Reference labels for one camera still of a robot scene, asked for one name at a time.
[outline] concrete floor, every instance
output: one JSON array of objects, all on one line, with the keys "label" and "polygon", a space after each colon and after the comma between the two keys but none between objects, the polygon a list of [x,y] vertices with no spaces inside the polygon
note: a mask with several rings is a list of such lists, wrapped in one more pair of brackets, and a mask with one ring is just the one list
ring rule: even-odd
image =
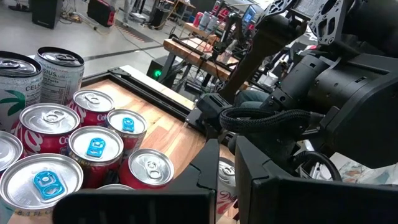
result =
[{"label": "concrete floor", "polygon": [[[123,2],[124,0],[118,0],[117,6],[122,6]],[[130,21],[129,25],[133,29],[152,39],[150,42],[141,42],[120,32],[115,26],[110,29],[99,28],[102,33],[109,33],[107,35],[99,34],[85,23],[68,25],[59,22],[52,30],[33,24],[31,13],[15,12],[7,8],[15,3],[13,0],[0,0],[0,49],[24,55],[33,55],[38,48],[45,46],[71,50],[86,59],[85,76],[122,65],[131,65],[146,73],[153,58],[168,54],[162,43],[175,26],[173,22],[167,21],[162,30],[150,30]],[[73,5],[73,0],[64,2],[64,7],[74,7]],[[87,3],[76,0],[76,11],[86,16]],[[117,18],[121,20],[123,15],[124,13],[119,11]],[[182,28],[177,26],[175,33],[179,35],[181,30]]]}]

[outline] red soda can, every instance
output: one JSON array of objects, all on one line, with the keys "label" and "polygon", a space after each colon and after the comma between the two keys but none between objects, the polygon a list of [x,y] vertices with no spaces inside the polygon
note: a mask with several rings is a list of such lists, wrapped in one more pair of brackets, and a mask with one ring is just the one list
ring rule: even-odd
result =
[{"label": "red soda can", "polygon": [[97,189],[104,185],[109,173],[117,174],[123,142],[108,128],[86,126],[70,135],[68,155],[83,169],[83,188]]},{"label": "red soda can", "polygon": [[235,188],[234,163],[228,159],[220,157],[220,161],[218,163],[216,222],[235,203],[236,199],[238,199]]},{"label": "red soda can", "polygon": [[25,108],[11,133],[21,140],[28,155],[65,154],[69,135],[80,124],[79,116],[67,106],[39,103]]},{"label": "red soda can", "polygon": [[131,110],[116,109],[108,113],[106,125],[123,140],[123,159],[141,147],[148,124],[143,116]]},{"label": "red soda can", "polygon": [[174,175],[172,161],[154,149],[140,149],[124,160],[119,170],[121,184],[138,189],[161,189]]},{"label": "red soda can", "polygon": [[22,142],[12,134],[0,131],[0,177],[13,163],[25,157]]},{"label": "red soda can", "polygon": [[200,20],[201,20],[202,17],[203,17],[203,13],[202,12],[198,12],[197,16],[195,16],[195,20],[192,23],[194,27],[198,27],[199,26],[199,23],[200,23]]},{"label": "red soda can", "polygon": [[114,109],[113,99],[97,90],[79,90],[68,106],[80,117],[82,127],[105,126],[106,115]]}]

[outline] green led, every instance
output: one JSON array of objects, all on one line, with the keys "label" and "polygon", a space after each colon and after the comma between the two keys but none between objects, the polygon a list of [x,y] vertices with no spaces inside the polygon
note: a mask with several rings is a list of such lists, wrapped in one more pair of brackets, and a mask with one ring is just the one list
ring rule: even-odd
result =
[{"label": "green led", "polygon": [[154,78],[158,79],[160,77],[160,75],[162,74],[162,71],[160,70],[155,70],[154,72]]}]

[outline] aluminum can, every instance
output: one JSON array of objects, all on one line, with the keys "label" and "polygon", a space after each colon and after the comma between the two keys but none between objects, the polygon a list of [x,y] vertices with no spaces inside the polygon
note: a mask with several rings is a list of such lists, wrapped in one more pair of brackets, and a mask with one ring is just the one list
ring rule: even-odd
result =
[{"label": "aluminum can", "polygon": [[66,105],[80,89],[84,60],[69,50],[42,47],[35,59],[43,67],[42,103]]},{"label": "aluminum can", "polygon": [[22,142],[12,134],[0,131],[0,177],[4,171],[19,159],[25,157]]},{"label": "aluminum can", "polygon": [[211,16],[210,21],[207,24],[206,31],[205,31],[207,34],[211,34],[212,32],[215,31],[215,29],[217,27],[217,20],[218,20],[218,18],[216,16]]},{"label": "aluminum can", "polygon": [[123,159],[127,159],[131,153],[141,147],[148,128],[147,121],[143,116],[125,109],[109,112],[106,124],[123,140]]},{"label": "aluminum can", "polygon": [[0,222],[7,223],[14,214],[43,223],[55,204],[82,183],[81,167],[67,156],[45,153],[21,159],[0,180]]},{"label": "aluminum can", "polygon": [[40,102],[42,82],[38,62],[0,51],[0,131],[10,132],[21,111]]},{"label": "aluminum can", "polygon": [[200,30],[202,30],[202,31],[205,31],[206,26],[207,26],[207,24],[209,23],[209,21],[210,21],[210,13],[204,12],[204,13],[203,13],[203,16],[202,16],[202,18],[201,18],[201,20],[200,20],[200,23],[199,23],[198,28],[199,28]]},{"label": "aluminum can", "polygon": [[68,155],[85,173],[83,188],[104,185],[110,172],[117,172],[123,155],[122,139],[108,128],[86,126],[70,135]]},{"label": "aluminum can", "polygon": [[119,170],[121,184],[134,189],[161,189],[174,175],[172,161],[155,149],[140,149],[126,159]]},{"label": "aluminum can", "polygon": [[55,103],[39,103],[22,111],[11,133],[22,141],[28,155],[65,155],[69,135],[79,125],[79,116],[69,107]]},{"label": "aluminum can", "polygon": [[238,198],[235,187],[234,163],[220,157],[218,163],[216,222],[228,211]]},{"label": "aluminum can", "polygon": [[123,184],[108,184],[98,188],[97,190],[133,190],[133,189]]},{"label": "aluminum can", "polygon": [[108,113],[114,109],[113,99],[97,90],[80,90],[68,104],[80,117],[81,126],[105,126]]},{"label": "aluminum can", "polygon": [[198,27],[199,26],[199,23],[200,23],[202,17],[203,17],[203,13],[202,12],[198,12],[197,16],[195,16],[195,20],[192,23],[194,27]]}]

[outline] blue pull tab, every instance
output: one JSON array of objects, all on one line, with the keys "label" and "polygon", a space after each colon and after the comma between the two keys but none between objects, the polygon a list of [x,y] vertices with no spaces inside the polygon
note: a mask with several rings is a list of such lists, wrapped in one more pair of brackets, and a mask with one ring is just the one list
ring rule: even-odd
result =
[{"label": "blue pull tab", "polygon": [[105,149],[105,141],[101,138],[93,138],[87,149],[87,155],[100,158]]},{"label": "blue pull tab", "polygon": [[131,118],[123,118],[122,128],[124,131],[134,131],[134,121]]},{"label": "blue pull tab", "polygon": [[42,171],[36,174],[33,184],[44,200],[55,198],[65,192],[58,176],[52,171]]}]

